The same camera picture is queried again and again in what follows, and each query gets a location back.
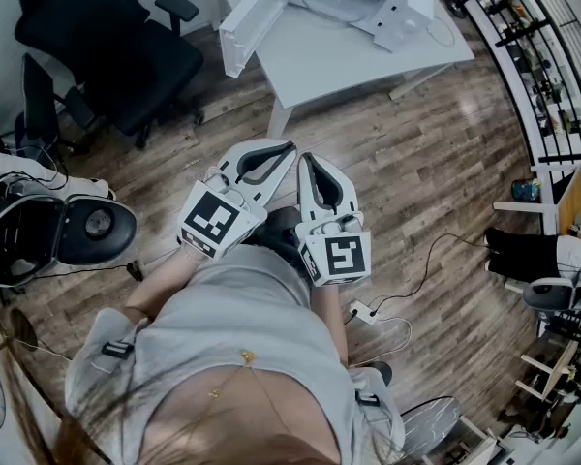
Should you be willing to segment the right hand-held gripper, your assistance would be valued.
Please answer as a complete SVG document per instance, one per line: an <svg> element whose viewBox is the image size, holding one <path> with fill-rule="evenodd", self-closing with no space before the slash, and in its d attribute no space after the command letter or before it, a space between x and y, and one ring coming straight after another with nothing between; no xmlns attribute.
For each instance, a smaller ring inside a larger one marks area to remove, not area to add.
<svg viewBox="0 0 581 465"><path fill-rule="evenodd" d="M364 216L356 211L351 180L331 162L311 153L300 157L297 177L301 218L310 222L299 223L295 234L312 283L316 287L344 285L369 277L371 233L363 230Z"/></svg>

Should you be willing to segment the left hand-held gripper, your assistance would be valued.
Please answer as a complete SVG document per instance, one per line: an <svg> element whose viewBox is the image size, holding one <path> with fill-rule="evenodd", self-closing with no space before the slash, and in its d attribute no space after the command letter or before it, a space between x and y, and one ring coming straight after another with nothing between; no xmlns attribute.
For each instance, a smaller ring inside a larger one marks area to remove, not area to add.
<svg viewBox="0 0 581 465"><path fill-rule="evenodd" d="M178 218L177 239L219 260L266 219L271 200L296 159L296 146L281 139L234 145L197 181Z"/></svg>

